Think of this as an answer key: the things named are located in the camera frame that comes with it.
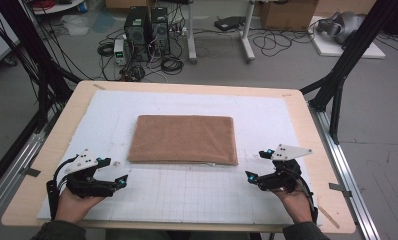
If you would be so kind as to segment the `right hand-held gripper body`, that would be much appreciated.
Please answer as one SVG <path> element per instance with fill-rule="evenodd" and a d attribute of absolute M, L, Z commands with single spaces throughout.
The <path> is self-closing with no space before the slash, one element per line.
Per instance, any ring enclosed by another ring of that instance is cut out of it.
<path fill-rule="evenodd" d="M 297 158 L 312 154 L 309 148 L 279 144 L 273 150 L 272 161 L 275 171 L 271 174 L 258 177 L 257 186 L 263 190 L 273 190 L 283 187 L 288 193 L 293 192 L 297 180 L 301 177 L 301 168 L 296 161 Z"/>

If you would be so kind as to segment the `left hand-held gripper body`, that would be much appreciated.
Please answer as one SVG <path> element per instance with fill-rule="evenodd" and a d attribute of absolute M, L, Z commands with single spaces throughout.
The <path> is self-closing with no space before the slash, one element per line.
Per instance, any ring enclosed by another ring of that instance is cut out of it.
<path fill-rule="evenodd" d="M 96 159 L 88 149 L 82 151 L 66 168 L 66 187 L 80 198 L 110 197 L 116 191 L 115 180 L 103 181 L 94 177 L 97 167 Z"/>

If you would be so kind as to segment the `brown towel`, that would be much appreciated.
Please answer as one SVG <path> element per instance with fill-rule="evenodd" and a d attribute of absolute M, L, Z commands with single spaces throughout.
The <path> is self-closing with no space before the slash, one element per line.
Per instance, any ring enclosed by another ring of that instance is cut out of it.
<path fill-rule="evenodd" d="M 128 160 L 132 163 L 238 164 L 234 122 L 225 116 L 141 115 Z"/>

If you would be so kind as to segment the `person's left hand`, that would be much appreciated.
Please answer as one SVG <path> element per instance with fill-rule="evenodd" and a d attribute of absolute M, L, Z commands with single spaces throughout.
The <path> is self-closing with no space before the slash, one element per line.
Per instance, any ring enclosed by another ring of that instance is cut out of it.
<path fill-rule="evenodd" d="M 80 198 L 65 188 L 59 198 L 55 219 L 77 224 L 103 200 L 104 197 Z"/>

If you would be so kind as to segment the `person's right hand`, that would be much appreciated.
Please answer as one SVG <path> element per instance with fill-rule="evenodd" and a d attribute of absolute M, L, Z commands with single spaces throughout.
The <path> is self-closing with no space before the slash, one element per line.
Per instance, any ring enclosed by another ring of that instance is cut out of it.
<path fill-rule="evenodd" d="M 273 190 L 282 202 L 286 212 L 295 224 L 312 222 L 312 213 L 308 198 L 303 191 L 287 193 L 282 189 Z"/>

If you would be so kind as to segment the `white foam mat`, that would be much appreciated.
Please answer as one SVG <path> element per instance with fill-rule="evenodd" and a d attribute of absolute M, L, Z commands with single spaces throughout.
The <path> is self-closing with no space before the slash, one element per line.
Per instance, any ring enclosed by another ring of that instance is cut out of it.
<path fill-rule="evenodd" d="M 248 183 L 250 172 L 273 172 L 260 151 L 294 146 L 297 135 L 289 96 L 181 94 L 146 91 L 97 91 L 65 153 L 88 150 L 111 158 L 95 174 L 100 180 L 125 176 L 127 185 L 89 211 L 89 221 L 288 225 L 277 197 Z M 224 116 L 234 124 L 235 166 L 213 164 L 139 164 L 129 155 L 139 117 L 144 115 Z"/>

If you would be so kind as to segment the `grey power supply unit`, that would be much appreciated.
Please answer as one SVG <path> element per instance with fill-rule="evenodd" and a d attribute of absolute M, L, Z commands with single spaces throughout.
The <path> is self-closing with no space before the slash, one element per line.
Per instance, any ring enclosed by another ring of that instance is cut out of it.
<path fill-rule="evenodd" d="M 126 51 L 125 51 L 125 42 L 123 39 L 116 39 L 114 41 L 114 56 L 116 63 L 119 66 L 123 66 L 126 64 Z"/>

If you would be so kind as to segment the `white desk leg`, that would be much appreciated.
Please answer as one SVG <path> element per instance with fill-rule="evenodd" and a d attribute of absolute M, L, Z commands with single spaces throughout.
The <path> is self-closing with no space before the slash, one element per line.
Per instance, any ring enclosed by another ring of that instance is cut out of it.
<path fill-rule="evenodd" d="M 251 21 L 252 21 L 252 16 L 253 16 L 253 11 L 255 8 L 255 0 L 247 0 L 247 2 L 248 2 L 248 8 L 246 11 L 245 25 L 244 25 L 243 30 L 241 31 L 240 40 L 244 47 L 246 62 L 250 63 L 255 59 L 255 54 L 252 50 L 252 47 L 251 47 L 251 44 L 250 44 L 250 41 L 248 38 L 250 25 L 251 25 Z"/>
<path fill-rule="evenodd" d="M 197 63 L 195 39 L 193 33 L 193 3 L 194 0 L 188 0 L 188 59 L 192 64 Z"/>

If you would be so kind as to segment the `white floor board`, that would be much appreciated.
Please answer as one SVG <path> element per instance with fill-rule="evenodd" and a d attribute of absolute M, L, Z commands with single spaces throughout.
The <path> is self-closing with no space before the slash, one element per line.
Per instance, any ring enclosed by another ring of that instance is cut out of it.
<path fill-rule="evenodd" d="M 317 22 L 320 19 L 320 16 L 313 16 L 308 29 L 308 32 L 313 36 L 312 42 L 314 47 L 321 56 L 340 57 L 343 54 L 341 46 L 326 33 L 320 33 L 316 30 Z M 366 59 L 384 59 L 385 53 L 374 43 L 371 43 L 362 57 Z"/>

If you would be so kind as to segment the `flat black device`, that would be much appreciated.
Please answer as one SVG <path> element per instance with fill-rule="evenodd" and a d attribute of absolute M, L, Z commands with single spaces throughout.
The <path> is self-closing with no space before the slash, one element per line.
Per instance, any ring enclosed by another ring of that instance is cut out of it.
<path fill-rule="evenodd" d="M 236 29 L 245 23 L 245 18 L 241 16 L 231 16 L 223 19 L 219 19 L 214 22 L 214 26 L 225 32 L 228 30 Z"/>

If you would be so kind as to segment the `black computer tower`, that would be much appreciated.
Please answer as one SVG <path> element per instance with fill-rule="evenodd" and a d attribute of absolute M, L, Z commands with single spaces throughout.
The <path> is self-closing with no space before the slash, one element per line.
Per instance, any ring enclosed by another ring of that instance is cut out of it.
<path fill-rule="evenodd" d="M 170 53 L 170 40 L 166 7 L 153 7 L 151 9 L 151 24 L 155 50 L 160 55 L 168 55 Z"/>
<path fill-rule="evenodd" d="M 134 47 L 137 61 L 147 62 L 148 46 L 151 41 L 151 24 L 146 6 L 132 6 L 124 24 L 127 41 Z"/>

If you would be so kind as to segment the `large cardboard box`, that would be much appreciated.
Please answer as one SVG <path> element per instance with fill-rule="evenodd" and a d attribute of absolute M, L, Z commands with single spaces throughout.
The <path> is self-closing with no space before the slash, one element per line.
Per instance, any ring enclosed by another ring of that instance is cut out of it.
<path fill-rule="evenodd" d="M 264 3 L 261 24 L 265 29 L 306 31 L 319 0 L 285 0 L 281 3 Z"/>

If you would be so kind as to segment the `grey rounded device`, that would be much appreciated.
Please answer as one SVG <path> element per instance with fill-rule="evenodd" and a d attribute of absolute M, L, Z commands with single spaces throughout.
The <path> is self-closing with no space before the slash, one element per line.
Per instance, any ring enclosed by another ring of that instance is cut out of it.
<path fill-rule="evenodd" d="M 336 12 L 331 17 L 321 19 L 317 23 L 317 31 L 324 32 L 340 45 L 345 45 L 359 29 L 365 16 L 346 11 Z"/>

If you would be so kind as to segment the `white round table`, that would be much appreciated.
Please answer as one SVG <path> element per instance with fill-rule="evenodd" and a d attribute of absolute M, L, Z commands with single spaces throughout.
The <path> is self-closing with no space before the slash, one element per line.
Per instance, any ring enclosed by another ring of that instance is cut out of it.
<path fill-rule="evenodd" d="M 55 4 L 49 9 L 34 9 L 33 12 L 35 15 L 44 15 L 44 14 L 51 14 L 51 13 L 57 13 L 65 10 L 69 10 L 72 8 L 75 8 L 79 6 L 80 4 L 84 4 L 85 0 L 72 0 L 70 4 Z"/>

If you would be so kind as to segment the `aluminium rail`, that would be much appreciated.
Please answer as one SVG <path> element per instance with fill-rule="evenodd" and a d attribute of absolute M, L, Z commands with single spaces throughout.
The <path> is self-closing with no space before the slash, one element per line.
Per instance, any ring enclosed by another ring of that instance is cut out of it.
<path fill-rule="evenodd" d="M 370 212 L 361 195 L 359 187 L 350 169 L 347 158 L 339 144 L 330 135 L 330 119 L 325 112 L 319 112 L 311 107 L 309 111 L 314 120 L 326 153 L 334 169 L 338 184 L 352 192 L 352 197 L 344 197 L 349 207 L 352 219 L 364 240 L 381 240 Z"/>
<path fill-rule="evenodd" d="M 40 112 L 36 112 L 0 160 L 0 211 L 25 177 L 21 170 L 31 167 L 61 113 L 61 110 L 50 110 L 46 120 L 41 123 Z"/>

